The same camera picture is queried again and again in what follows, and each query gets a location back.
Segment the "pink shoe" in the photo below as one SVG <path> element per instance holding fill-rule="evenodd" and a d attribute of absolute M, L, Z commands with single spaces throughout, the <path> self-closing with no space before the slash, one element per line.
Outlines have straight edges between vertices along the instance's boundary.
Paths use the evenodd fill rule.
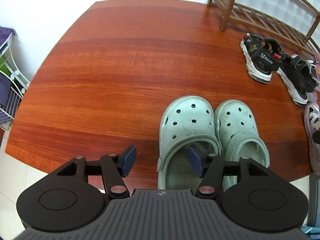
<path fill-rule="evenodd" d="M 317 103 L 305 106 L 304 127 L 309 140 L 310 164 L 313 172 L 320 175 L 320 111 Z"/>
<path fill-rule="evenodd" d="M 320 53 L 315 53 L 315 54 L 313 55 L 313 57 L 314 57 L 314 59 L 315 59 L 314 62 L 313 62 L 313 64 L 319 66 L 319 64 L 320 64 Z"/>

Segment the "black plastic panel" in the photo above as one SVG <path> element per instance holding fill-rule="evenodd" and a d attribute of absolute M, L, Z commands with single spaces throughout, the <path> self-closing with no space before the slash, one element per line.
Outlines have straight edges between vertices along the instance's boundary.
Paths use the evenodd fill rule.
<path fill-rule="evenodd" d="M 309 239 L 299 229 L 282 233 L 253 232 L 228 219 L 213 200 L 195 197 L 190 190 L 136 190 L 112 200 L 103 214 L 80 229 L 48 233 L 27 228 L 16 240 Z"/>

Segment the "green object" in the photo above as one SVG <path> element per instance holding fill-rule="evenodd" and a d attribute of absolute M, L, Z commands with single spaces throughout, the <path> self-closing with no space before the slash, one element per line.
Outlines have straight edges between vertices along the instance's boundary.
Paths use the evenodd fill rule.
<path fill-rule="evenodd" d="M 265 167 L 270 166 L 269 152 L 260 139 L 250 108 L 238 100 L 222 102 L 214 112 L 215 134 L 227 161 L 239 161 L 247 156 Z M 236 176 L 224 176 L 223 190 L 237 183 Z"/>
<path fill-rule="evenodd" d="M 0 70 L 5 73 L 8 77 L 11 76 L 11 72 L 10 70 L 6 67 L 6 65 L 4 64 L 4 59 L 3 57 L 0 57 Z"/>
<path fill-rule="evenodd" d="M 157 164 L 159 189 L 196 190 L 201 182 L 189 163 L 189 146 L 221 155 L 214 134 L 214 115 L 208 101 L 185 96 L 172 102 L 160 122 Z"/>

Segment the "shoe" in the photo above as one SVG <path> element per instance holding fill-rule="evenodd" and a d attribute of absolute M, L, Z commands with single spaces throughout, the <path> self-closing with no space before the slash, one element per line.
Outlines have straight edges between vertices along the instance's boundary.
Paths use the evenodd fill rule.
<path fill-rule="evenodd" d="M 289 95 L 298 106 L 308 102 L 307 93 L 312 93 L 319 85 L 318 79 L 314 76 L 316 70 L 306 61 L 297 55 L 289 56 L 282 53 L 283 58 L 280 68 L 276 73 L 281 77 L 287 86 Z"/>
<path fill-rule="evenodd" d="M 304 127 L 309 141 L 310 164 L 320 175 L 320 112 L 317 103 L 309 103 L 304 109 Z"/>
<path fill-rule="evenodd" d="M 313 58 L 314 58 L 313 64 L 320 65 L 320 53 L 315 53 L 313 55 Z"/>
<path fill-rule="evenodd" d="M 245 103 L 222 102 L 214 111 L 214 127 L 225 160 L 238 162 L 240 157 L 251 157 L 267 168 L 270 166 L 267 146 L 259 137 L 253 113 Z M 223 190 L 236 183 L 236 176 L 224 176 Z"/>
<path fill-rule="evenodd" d="M 158 189 L 197 190 L 199 178 L 189 162 L 189 146 L 221 155 L 215 135 L 214 114 L 209 102 L 199 96 L 185 96 L 165 110 L 159 130 L 157 163 Z"/>
<path fill-rule="evenodd" d="M 277 71 L 283 59 L 280 44 L 275 39 L 247 33 L 241 40 L 240 47 L 245 56 L 249 76 L 268 84 L 271 71 Z"/>

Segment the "metal pivot screw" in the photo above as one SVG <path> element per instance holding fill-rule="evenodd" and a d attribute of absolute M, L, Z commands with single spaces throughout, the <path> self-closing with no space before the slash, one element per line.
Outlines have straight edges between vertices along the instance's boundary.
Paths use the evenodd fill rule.
<path fill-rule="evenodd" d="M 121 185 L 113 186 L 113 187 L 111 187 L 110 190 L 111 190 L 111 193 L 115 194 L 115 195 L 122 195 L 127 191 L 126 187 L 121 186 Z"/>
<path fill-rule="evenodd" d="M 212 195 L 214 193 L 214 188 L 210 186 L 202 186 L 199 188 L 201 195 Z"/>

